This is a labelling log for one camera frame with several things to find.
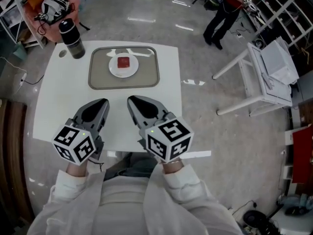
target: black pants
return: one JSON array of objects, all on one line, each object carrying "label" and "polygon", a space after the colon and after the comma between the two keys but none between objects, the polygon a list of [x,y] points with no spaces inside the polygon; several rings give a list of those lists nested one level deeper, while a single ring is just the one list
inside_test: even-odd
[{"label": "black pants", "polygon": [[231,6],[227,2],[224,2],[224,4],[220,4],[215,18],[212,19],[203,34],[204,38],[207,40],[211,40],[215,28],[221,23],[221,21],[225,19],[224,24],[216,31],[213,37],[216,40],[222,39],[238,18],[239,13],[240,9],[236,10],[235,7]]}]

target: white box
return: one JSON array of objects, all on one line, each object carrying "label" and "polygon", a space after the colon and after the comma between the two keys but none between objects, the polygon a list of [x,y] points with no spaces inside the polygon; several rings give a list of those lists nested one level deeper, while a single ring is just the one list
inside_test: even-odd
[{"label": "white box", "polygon": [[145,131],[146,149],[168,163],[190,149],[194,132],[182,117]]},{"label": "white box", "polygon": [[277,41],[271,42],[262,51],[268,75],[285,85],[294,83],[299,79],[293,60]]}]

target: backpack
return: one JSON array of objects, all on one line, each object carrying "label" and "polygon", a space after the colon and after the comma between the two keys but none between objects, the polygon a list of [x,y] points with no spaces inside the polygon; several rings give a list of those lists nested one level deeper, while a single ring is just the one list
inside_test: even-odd
[{"label": "backpack", "polygon": [[41,9],[46,15],[46,23],[54,24],[70,12],[70,5],[65,0],[44,0]]}]

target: white plate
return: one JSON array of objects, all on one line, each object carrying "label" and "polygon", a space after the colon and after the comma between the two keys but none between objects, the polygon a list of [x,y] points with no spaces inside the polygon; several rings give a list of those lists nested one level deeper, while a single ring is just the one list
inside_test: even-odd
[{"label": "white plate", "polygon": [[[119,57],[129,57],[129,67],[128,68],[118,68],[117,67],[117,59]],[[116,77],[120,77],[120,78],[126,78],[126,77],[130,77],[132,75],[134,75],[139,67],[139,62],[138,59],[129,54],[129,53],[119,53],[117,55],[115,55],[113,58],[111,58],[111,60],[109,61],[109,70],[110,72],[116,76]]]}]

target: black bottle cap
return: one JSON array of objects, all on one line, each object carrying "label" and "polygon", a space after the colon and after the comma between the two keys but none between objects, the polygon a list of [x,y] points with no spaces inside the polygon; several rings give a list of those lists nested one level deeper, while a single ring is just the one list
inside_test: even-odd
[{"label": "black bottle cap", "polygon": [[74,44],[80,39],[79,31],[71,18],[61,21],[59,29],[62,39],[67,46]]}]

